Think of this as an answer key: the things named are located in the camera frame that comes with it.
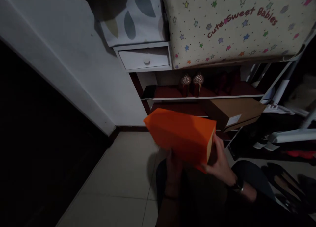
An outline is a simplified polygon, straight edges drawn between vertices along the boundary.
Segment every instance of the brown cardboard box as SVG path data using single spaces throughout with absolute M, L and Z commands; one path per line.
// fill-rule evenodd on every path
M 217 129 L 227 132 L 258 120 L 266 105 L 253 98 L 205 100 L 207 115 L 217 121 Z

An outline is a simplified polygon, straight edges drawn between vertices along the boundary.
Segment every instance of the orange box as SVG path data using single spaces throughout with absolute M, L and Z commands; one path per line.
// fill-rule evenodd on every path
M 144 123 L 158 146 L 173 149 L 183 161 L 205 173 L 212 148 L 216 121 L 158 108 Z

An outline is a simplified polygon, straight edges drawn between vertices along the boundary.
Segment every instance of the tile floor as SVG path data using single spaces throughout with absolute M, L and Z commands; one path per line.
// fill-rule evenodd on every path
M 229 164 L 233 165 L 228 149 Z M 165 153 L 149 132 L 121 132 L 60 219 L 57 227 L 153 227 L 157 220 L 155 170 Z M 266 160 L 247 159 L 259 167 Z M 276 162 L 293 177 L 316 178 L 316 167 Z

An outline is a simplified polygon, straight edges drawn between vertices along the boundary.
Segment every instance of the drawer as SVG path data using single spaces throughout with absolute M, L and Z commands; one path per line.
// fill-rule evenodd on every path
M 126 70 L 170 65 L 168 47 L 118 52 Z

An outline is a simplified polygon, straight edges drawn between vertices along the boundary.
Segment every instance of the white wall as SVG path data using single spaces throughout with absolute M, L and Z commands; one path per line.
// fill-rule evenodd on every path
M 0 8 L 1 37 L 103 131 L 143 125 L 139 96 L 86 1 L 1 0 Z

